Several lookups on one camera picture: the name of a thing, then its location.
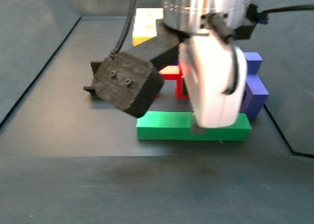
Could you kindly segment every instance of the toy block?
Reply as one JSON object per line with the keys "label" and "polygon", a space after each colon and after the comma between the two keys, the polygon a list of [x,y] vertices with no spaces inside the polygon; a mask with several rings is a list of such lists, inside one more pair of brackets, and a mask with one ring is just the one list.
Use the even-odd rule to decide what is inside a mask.
{"label": "toy block", "polygon": [[175,65],[167,66],[159,71],[164,80],[178,80],[182,78],[179,67]]}
{"label": "toy block", "polygon": [[262,110],[269,97],[269,91],[258,75],[250,74],[246,83],[246,96],[241,112],[247,114],[249,118],[255,118]]}
{"label": "toy block", "polygon": [[176,80],[176,85],[175,85],[175,95],[176,98],[188,98],[188,93],[187,93],[187,87],[184,83],[184,78],[180,76],[180,78]]}
{"label": "toy block", "polygon": [[139,140],[233,140],[245,141],[251,131],[246,114],[239,114],[237,122],[223,128],[203,129],[192,133],[192,114],[190,112],[148,111],[138,119]]}
{"label": "toy block", "polygon": [[247,74],[257,74],[262,66],[262,56],[258,52],[245,52],[247,59]]}
{"label": "toy block", "polygon": [[138,8],[132,29],[132,45],[136,46],[158,35],[156,20],[163,18],[162,8]]}

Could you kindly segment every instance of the black cable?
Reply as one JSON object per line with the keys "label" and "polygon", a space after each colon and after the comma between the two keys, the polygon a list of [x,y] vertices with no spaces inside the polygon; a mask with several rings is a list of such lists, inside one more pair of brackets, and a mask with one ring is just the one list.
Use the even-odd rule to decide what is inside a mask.
{"label": "black cable", "polygon": [[216,32],[220,40],[231,46],[233,79],[231,85],[223,92],[224,95],[231,95],[235,92],[239,83],[239,61],[234,44],[234,31],[227,27],[220,14],[208,14],[202,16],[202,20],[204,19],[207,20],[210,28]]}
{"label": "black cable", "polygon": [[231,85],[223,92],[224,95],[231,95],[238,87],[239,84],[239,61],[238,61],[238,55],[237,55],[237,48],[234,44],[233,38],[229,38],[229,44],[231,45],[231,61],[233,61],[233,80],[231,80]]}
{"label": "black cable", "polygon": [[281,12],[293,12],[293,11],[307,11],[307,10],[314,10],[314,5],[270,8],[263,10],[261,13],[253,15],[253,21],[255,23],[266,25],[269,23],[269,14],[281,13]]}
{"label": "black cable", "polygon": [[279,12],[305,11],[305,10],[314,10],[314,5],[277,7],[263,10],[261,14],[273,14]]}
{"label": "black cable", "polygon": [[128,30],[130,30],[131,22],[132,22],[132,16],[134,16],[134,13],[135,13],[135,8],[136,8],[136,0],[131,0],[130,7],[128,7],[128,12],[127,12],[126,24],[124,24],[124,27],[123,27],[120,38],[118,40],[118,43],[116,43],[115,48],[112,49],[112,52],[111,52],[111,55],[110,55],[111,59],[114,59],[115,54],[122,50],[122,47],[123,47],[123,44],[124,44],[124,41],[126,41],[126,38],[127,38],[127,33],[128,33]]}

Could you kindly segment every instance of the blue block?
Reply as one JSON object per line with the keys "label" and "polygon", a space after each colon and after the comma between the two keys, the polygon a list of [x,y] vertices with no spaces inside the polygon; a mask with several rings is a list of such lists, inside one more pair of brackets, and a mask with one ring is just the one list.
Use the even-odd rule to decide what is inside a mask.
{"label": "blue block", "polygon": [[247,59],[247,74],[257,74],[262,66],[262,56],[258,52],[245,52]]}
{"label": "blue block", "polygon": [[241,112],[247,114],[247,118],[255,118],[258,116],[267,97],[269,91],[259,76],[250,74],[247,76],[246,97],[241,108]]}

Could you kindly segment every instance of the black plastic bracket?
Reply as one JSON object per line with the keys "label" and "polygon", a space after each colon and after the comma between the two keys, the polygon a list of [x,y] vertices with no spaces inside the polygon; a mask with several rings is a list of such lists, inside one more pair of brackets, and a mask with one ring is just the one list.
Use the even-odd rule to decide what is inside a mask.
{"label": "black plastic bracket", "polygon": [[156,37],[119,52],[114,59],[91,62],[95,78],[83,89],[140,118],[163,86],[158,71],[178,60],[180,42],[180,35],[159,23]]}

